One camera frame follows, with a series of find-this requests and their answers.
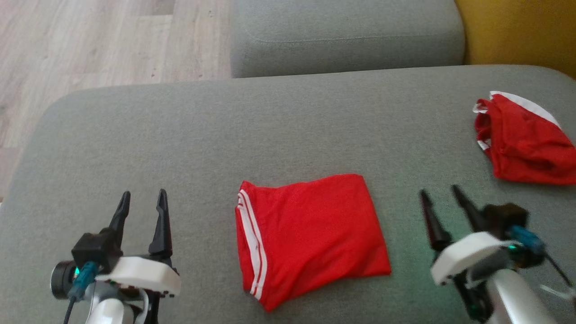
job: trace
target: red shorts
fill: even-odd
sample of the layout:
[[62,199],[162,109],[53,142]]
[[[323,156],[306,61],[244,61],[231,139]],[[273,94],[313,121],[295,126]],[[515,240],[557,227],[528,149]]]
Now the red shorts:
[[474,128],[494,176],[518,182],[576,184],[576,148],[544,108],[511,93],[480,99]]
[[280,188],[244,181],[236,227],[244,290],[267,311],[341,278],[391,272],[376,211],[359,175]]

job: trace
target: yellow cushion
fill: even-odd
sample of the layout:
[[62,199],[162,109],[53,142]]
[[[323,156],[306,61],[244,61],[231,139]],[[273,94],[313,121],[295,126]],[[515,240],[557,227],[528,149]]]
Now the yellow cushion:
[[456,0],[467,64],[528,64],[576,78],[575,0]]

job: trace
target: wooden floor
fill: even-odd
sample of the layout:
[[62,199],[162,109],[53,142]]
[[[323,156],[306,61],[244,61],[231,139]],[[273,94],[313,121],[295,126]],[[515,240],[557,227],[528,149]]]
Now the wooden floor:
[[56,99],[230,78],[230,0],[0,0],[0,201]]

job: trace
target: gray fabric upholstery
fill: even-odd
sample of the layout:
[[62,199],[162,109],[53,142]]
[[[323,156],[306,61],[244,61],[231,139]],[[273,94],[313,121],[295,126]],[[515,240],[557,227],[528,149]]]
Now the gray fabric upholstery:
[[[469,233],[451,197],[514,201],[571,277],[576,188],[492,177],[472,106],[490,90],[525,96],[576,139],[576,82],[529,66],[459,66],[254,78],[82,91],[48,109],[2,206],[0,322],[57,323],[66,302],[48,289],[56,262],[84,232],[107,225],[132,191],[123,250],[145,253],[160,188],[168,192],[182,295],[162,323],[464,323],[453,287],[435,287],[418,191],[427,188],[456,238]],[[281,186],[333,174],[365,177],[392,275],[343,280],[266,314],[242,291],[234,208],[243,180]],[[523,272],[560,289],[549,265]],[[570,305],[538,291],[561,323]],[[72,323],[83,323],[79,304]]]
[[453,0],[236,0],[232,75],[459,65]]

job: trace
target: white stripe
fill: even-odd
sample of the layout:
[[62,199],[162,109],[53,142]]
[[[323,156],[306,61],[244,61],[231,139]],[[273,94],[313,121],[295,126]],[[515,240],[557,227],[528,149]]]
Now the white stripe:
[[264,250],[264,244],[262,244],[262,236],[260,234],[260,228],[258,227],[258,223],[256,222],[256,217],[254,214],[254,210],[252,209],[252,203],[250,202],[250,197],[244,189],[240,190],[240,193],[245,198],[246,205],[248,207],[248,214],[250,215],[250,219],[252,220],[252,225],[254,226],[254,232],[256,234],[256,239],[258,240],[260,246],[260,255],[262,257],[262,273],[260,274],[260,280],[256,283],[256,293],[254,297],[257,300],[260,300],[262,296],[262,289],[264,287],[264,281],[266,280],[266,273],[268,271],[268,259],[266,258],[266,252]]
[[475,104],[474,108],[472,108],[472,112],[475,112],[477,114],[485,114],[488,112],[488,109],[478,109],[478,108],[486,108],[484,107],[482,104]]
[[244,235],[246,236],[246,242],[248,243],[248,250],[250,251],[250,260],[252,261],[252,270],[254,273],[254,280],[252,281],[252,289],[250,293],[254,295],[256,290],[256,280],[260,275],[260,253],[258,252],[258,241],[256,240],[256,235],[252,230],[252,225],[250,225],[250,216],[248,216],[248,210],[246,209],[246,203],[244,202],[244,197],[238,194],[238,210],[240,211],[240,218],[242,219],[242,227],[244,228]]
[[506,97],[508,100],[512,101],[513,103],[519,105],[520,107],[546,119],[547,121],[553,123],[558,128],[560,128],[560,124],[558,121],[552,116],[548,111],[546,111],[541,106],[533,103],[532,101],[522,98],[521,96],[513,95],[511,93],[500,92],[500,91],[490,91],[490,100],[492,100],[493,95],[502,95]]
[[540,285],[540,288],[541,288],[542,290],[545,290],[545,291],[549,292],[549,293],[553,293],[554,295],[556,295],[556,296],[558,296],[558,297],[560,297],[560,298],[562,298],[562,299],[573,300],[573,299],[576,297],[576,292],[574,291],[573,288],[568,288],[568,289],[569,289],[569,290],[568,290],[568,293],[563,293],[563,292],[556,291],[556,290],[554,290],[554,289],[552,289],[552,288],[550,288],[550,287],[548,287],[548,286],[545,286],[545,285]]
[[477,141],[478,145],[480,145],[480,147],[482,148],[482,150],[487,150],[490,148],[490,146],[486,143],[484,143],[483,141]]

